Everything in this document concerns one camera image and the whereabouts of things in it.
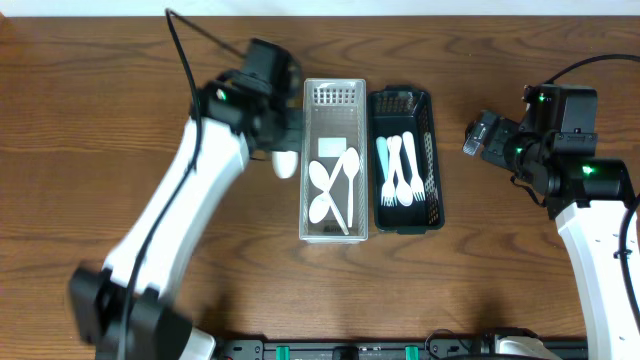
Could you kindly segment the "clear plastic basket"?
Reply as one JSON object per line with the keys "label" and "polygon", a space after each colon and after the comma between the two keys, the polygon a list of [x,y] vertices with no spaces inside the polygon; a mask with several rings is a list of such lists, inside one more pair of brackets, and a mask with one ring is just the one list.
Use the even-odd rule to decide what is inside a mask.
{"label": "clear plastic basket", "polygon": [[[309,78],[304,83],[303,132],[300,170],[299,238],[308,243],[359,243],[368,238],[367,116],[366,82],[363,79]],[[331,188],[335,203],[349,230],[347,236],[325,236],[309,221],[309,206],[320,194],[309,178],[309,164],[319,161],[332,173],[339,158],[319,158],[317,142],[321,137],[345,137],[347,149],[353,147],[360,157],[354,180],[353,226],[348,227],[349,180],[342,166]]]}

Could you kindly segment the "white spoon bowl up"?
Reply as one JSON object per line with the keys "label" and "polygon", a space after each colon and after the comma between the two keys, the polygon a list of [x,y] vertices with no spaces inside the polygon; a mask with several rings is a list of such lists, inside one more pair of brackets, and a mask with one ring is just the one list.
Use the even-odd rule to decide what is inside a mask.
{"label": "white spoon bowl up", "polygon": [[359,172],[360,157],[353,147],[348,148],[344,153],[343,170],[349,180],[348,193],[348,227],[353,226],[354,216],[354,180]]}

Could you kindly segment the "pale green fork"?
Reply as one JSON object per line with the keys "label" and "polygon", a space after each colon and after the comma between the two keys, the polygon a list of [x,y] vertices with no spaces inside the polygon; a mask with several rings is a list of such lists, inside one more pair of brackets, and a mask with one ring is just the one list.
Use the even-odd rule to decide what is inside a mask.
{"label": "pale green fork", "polygon": [[379,136],[376,138],[376,149],[383,174],[383,179],[387,180],[389,172],[389,150],[387,146],[387,139],[385,137]]}

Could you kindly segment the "white label in basket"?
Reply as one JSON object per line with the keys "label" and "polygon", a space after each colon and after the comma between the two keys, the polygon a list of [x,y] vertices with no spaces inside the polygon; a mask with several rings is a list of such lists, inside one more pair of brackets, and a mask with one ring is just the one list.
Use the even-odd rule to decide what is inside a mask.
{"label": "white label in basket", "polygon": [[317,142],[319,158],[339,158],[347,149],[345,137],[321,137]]}

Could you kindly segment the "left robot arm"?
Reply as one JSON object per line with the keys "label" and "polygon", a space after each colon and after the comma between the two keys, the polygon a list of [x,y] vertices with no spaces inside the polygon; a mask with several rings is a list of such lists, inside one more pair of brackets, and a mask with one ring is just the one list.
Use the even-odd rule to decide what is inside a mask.
{"label": "left robot arm", "polygon": [[292,105],[301,67],[284,48],[254,38],[240,69],[194,92],[176,155],[140,217],[101,270],[69,281],[79,334],[98,359],[211,359],[217,342],[173,303],[220,201],[254,151],[281,179],[297,170],[302,113]]}

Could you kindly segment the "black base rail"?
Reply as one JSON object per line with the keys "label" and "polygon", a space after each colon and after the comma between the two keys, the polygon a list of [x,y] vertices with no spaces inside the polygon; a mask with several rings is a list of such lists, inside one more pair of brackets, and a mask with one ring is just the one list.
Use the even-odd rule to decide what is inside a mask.
{"label": "black base rail", "polygon": [[366,339],[331,342],[217,338],[218,360],[426,360],[426,359],[587,359],[580,338],[541,338],[526,328],[494,328],[480,334],[437,329],[424,340]]}

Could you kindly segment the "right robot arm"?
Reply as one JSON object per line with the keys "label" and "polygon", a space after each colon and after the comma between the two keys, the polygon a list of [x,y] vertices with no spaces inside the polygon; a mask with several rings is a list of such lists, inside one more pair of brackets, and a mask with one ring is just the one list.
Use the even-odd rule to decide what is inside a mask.
{"label": "right robot arm", "polygon": [[464,153],[511,172],[548,211],[569,254],[591,359],[639,356],[639,267],[634,193],[625,163],[596,155],[597,92],[528,86],[515,122],[489,110],[465,131]]}

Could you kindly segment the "white spoon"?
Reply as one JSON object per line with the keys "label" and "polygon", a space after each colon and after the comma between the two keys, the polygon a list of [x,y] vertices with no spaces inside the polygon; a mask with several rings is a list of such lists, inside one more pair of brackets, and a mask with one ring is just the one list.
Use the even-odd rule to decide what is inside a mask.
{"label": "white spoon", "polygon": [[309,164],[309,178],[320,190],[309,206],[309,221],[318,225],[319,231],[325,236],[337,236],[338,231],[347,236],[349,230],[346,222],[330,194],[331,181],[326,168],[320,162],[312,161]]}
{"label": "white spoon", "polygon": [[342,158],[339,158],[332,173],[328,174],[326,168],[319,161],[314,160],[309,164],[309,178],[311,183],[321,191],[321,194],[314,198],[309,208],[309,220],[314,224],[323,220],[329,210],[333,212],[340,226],[345,224],[330,194],[331,188],[341,170],[341,166]]}
{"label": "white spoon", "polygon": [[413,203],[413,193],[410,185],[407,183],[407,181],[404,178],[402,161],[398,165],[395,177],[397,178],[397,186],[396,186],[397,200],[401,205],[408,207]]}

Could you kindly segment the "white fork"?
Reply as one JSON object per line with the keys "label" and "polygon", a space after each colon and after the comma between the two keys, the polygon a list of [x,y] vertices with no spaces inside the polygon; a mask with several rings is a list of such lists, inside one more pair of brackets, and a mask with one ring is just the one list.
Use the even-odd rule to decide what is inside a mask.
{"label": "white fork", "polygon": [[424,191],[424,182],[420,177],[418,170],[418,160],[415,148],[415,139],[411,132],[406,131],[402,134],[403,145],[409,160],[411,169],[410,187],[416,201],[425,201],[426,195]]}
{"label": "white fork", "polygon": [[394,177],[398,165],[400,164],[400,147],[401,139],[398,135],[389,137],[387,139],[387,147],[389,152],[389,169],[388,176],[382,185],[382,205],[385,207],[393,207],[397,205],[396,187],[394,183]]}

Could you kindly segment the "black plastic basket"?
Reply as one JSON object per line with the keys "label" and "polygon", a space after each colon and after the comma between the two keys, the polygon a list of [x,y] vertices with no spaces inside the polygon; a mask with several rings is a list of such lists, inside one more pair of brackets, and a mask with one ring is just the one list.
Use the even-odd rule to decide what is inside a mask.
{"label": "black plastic basket", "polygon": [[[439,173],[438,150],[430,94],[411,85],[388,85],[367,97],[369,143],[373,175],[373,209],[376,227],[383,232],[423,234],[440,229],[445,223],[444,201]],[[424,182],[425,201],[405,207],[382,205],[381,189],[385,180],[378,159],[376,138],[386,139],[409,131],[415,139],[418,170]],[[404,178],[411,180],[409,160],[403,145],[401,161]]]}

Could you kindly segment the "white spoon bowl down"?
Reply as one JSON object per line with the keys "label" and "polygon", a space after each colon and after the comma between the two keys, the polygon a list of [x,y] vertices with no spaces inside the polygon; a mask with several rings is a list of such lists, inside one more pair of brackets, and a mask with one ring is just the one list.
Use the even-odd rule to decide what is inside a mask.
{"label": "white spoon bowl down", "polygon": [[280,179],[289,179],[297,171],[299,154],[296,151],[274,151],[272,164],[275,175]]}

